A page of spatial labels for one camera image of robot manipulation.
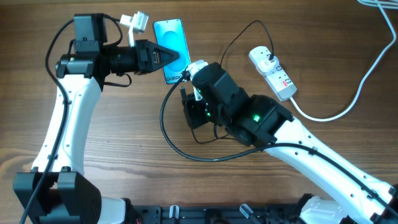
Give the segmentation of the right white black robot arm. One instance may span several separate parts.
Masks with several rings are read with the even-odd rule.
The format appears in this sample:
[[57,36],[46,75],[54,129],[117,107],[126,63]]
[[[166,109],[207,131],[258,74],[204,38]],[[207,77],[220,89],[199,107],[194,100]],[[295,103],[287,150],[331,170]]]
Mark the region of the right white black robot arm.
[[212,122],[237,142],[284,161],[356,223],[397,223],[397,189],[352,165],[276,100],[249,96],[218,63],[191,63],[182,79],[194,87],[193,93],[182,96],[192,129]]

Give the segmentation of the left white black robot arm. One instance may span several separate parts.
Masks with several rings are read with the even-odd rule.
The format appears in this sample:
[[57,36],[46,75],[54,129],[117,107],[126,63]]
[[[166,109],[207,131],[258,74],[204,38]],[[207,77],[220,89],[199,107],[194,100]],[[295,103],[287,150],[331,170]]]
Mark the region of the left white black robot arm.
[[75,38],[49,75],[57,97],[44,143],[30,171],[16,174],[13,189],[33,223],[141,223],[127,198],[109,198],[84,176],[84,150],[94,108],[109,74],[145,75],[176,61],[178,53],[148,40],[148,16],[137,12],[114,20],[128,29],[128,45],[109,43],[107,14],[77,14]]

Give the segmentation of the blue Galaxy smartphone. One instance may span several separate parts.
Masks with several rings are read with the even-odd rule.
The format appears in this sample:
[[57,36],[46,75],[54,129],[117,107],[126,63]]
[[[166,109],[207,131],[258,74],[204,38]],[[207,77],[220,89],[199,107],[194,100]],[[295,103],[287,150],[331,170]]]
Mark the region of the blue Galaxy smartphone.
[[174,84],[191,62],[183,22],[180,18],[155,21],[153,28],[159,45],[178,52],[179,58],[163,68],[166,84]]

